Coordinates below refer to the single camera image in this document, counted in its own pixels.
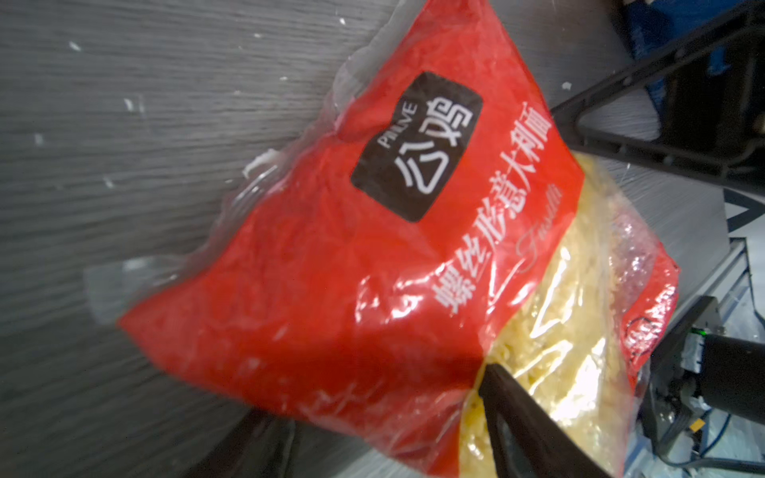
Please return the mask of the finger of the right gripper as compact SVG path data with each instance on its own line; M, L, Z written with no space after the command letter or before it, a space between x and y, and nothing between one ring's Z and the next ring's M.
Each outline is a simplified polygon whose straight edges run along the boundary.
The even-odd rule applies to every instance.
M665 97L656 139L584 125L586 115L657 81ZM763 194L763 2L739 4L557 105L552 116L572 151Z

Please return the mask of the orange blue pasta bag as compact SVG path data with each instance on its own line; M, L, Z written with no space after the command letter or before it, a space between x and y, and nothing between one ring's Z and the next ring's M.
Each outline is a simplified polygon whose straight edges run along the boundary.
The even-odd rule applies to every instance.
M624 1L623 14L627 22L630 45L635 60L649 57L654 51L689 35L723 13L741 4L761 1ZM707 75L721 77L731 65L725 50L717 48L710 56ZM667 87L657 80L645 87L661 119L665 112Z

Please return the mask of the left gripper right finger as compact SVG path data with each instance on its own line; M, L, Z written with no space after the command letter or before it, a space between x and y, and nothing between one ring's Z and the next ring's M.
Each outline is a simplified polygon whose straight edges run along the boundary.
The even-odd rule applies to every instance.
M489 364L479 387L499 477L607 477L511 374Z

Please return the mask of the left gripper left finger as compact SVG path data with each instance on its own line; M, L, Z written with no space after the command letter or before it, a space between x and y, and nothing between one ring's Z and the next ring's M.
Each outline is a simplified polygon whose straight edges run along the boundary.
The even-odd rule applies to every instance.
M251 409L185 478L292 477L297 422Z

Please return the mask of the red fusilli bag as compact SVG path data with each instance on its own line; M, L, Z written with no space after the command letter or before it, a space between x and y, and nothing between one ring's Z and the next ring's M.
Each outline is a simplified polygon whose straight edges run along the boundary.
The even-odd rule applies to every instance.
M487 1L402 2L199 249L85 274L158 368L432 477L496 475L491 366L622 475L677 284Z

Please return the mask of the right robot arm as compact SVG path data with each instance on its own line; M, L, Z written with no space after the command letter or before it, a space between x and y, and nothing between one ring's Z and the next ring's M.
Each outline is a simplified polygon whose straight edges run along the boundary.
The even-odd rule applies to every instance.
M589 113L660 84L659 135L637 139L584 124ZM744 1L552 112L567 146L623 163L711 183L764 212L764 5ZM643 428L667 459L681 428L702 414L694 400L756 423L764 420L764 348L699 328L703 297L651 359Z

